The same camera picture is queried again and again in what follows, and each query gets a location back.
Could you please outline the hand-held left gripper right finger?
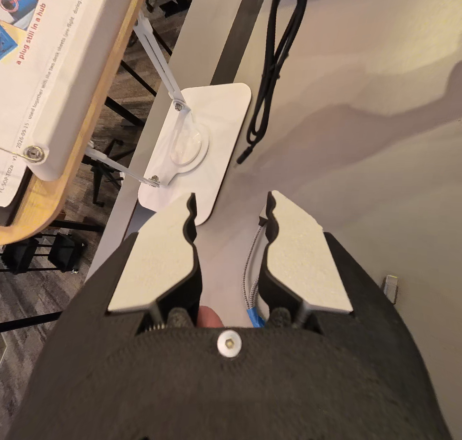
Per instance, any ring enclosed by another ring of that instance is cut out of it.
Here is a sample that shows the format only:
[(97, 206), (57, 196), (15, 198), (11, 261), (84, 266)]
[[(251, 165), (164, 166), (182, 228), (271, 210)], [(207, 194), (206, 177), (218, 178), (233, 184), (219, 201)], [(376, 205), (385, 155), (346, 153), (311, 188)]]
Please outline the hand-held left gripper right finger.
[(259, 295), (269, 312), (284, 308), (297, 326), (313, 312), (350, 315), (353, 306), (322, 226), (277, 190), (268, 192), (265, 213)]

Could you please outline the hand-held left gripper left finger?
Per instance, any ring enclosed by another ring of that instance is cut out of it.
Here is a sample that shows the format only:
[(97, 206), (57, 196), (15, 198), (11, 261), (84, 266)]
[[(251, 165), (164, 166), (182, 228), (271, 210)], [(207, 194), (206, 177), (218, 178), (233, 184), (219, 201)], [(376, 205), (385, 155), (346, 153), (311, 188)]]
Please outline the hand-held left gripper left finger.
[(202, 293), (196, 216), (195, 193), (186, 193), (130, 235), (107, 312), (147, 312), (153, 324), (164, 325), (173, 309), (183, 308), (196, 324)]

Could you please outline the grey braided cable blue tie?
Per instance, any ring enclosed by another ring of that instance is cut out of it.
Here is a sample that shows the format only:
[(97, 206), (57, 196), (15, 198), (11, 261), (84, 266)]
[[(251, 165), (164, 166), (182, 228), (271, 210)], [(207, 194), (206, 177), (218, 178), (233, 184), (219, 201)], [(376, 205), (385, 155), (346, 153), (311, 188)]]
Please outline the grey braided cable blue tie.
[[(250, 264), (253, 257), (253, 252), (259, 241), (260, 234), (265, 228), (268, 222), (266, 215), (263, 215), (263, 212), (259, 215), (258, 228), (255, 235), (252, 238), (251, 246), (246, 256), (244, 263), (244, 268), (241, 276), (241, 292), (244, 299), (244, 306), (247, 312), (247, 315), (251, 321), (252, 327), (254, 328), (263, 328), (266, 324), (266, 320), (263, 318), (259, 312), (257, 306), (257, 298), (259, 294), (258, 290), (258, 276), (250, 282), (248, 285), (248, 280), (250, 279)], [(398, 300), (399, 293), (399, 278), (395, 275), (387, 275), (384, 278), (383, 285), (381, 287), (383, 293), (389, 299), (389, 301), (396, 305)]]

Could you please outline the person's left hand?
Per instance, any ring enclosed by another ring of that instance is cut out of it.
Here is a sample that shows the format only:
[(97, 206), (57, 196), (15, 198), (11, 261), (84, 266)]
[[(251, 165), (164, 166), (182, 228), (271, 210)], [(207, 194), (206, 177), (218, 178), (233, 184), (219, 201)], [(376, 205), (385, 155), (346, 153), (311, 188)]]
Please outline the person's left hand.
[(223, 322), (218, 314), (208, 306), (199, 306), (196, 327), (223, 328)]

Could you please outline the black box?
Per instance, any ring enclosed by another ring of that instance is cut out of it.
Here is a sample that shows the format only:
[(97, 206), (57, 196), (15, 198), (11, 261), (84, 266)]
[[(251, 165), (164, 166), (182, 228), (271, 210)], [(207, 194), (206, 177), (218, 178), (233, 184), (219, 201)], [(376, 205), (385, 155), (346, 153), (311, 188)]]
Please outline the black box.
[(47, 260), (62, 273), (73, 271), (80, 262), (87, 244), (72, 235), (57, 233)]
[(38, 247), (39, 241), (33, 237), (6, 245), (1, 254), (5, 268), (1, 268), (0, 271), (13, 275), (26, 273)]

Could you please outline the instruction sheet on stand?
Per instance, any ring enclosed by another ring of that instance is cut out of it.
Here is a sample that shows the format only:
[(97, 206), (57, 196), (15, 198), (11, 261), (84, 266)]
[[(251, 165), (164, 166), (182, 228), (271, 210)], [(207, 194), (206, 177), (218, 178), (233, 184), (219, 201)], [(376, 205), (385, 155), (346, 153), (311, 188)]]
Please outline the instruction sheet on stand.
[(33, 137), (19, 192), (1, 207), (1, 245), (21, 241), (59, 214), (120, 66), (144, 0), (105, 0), (86, 13), (69, 47)]

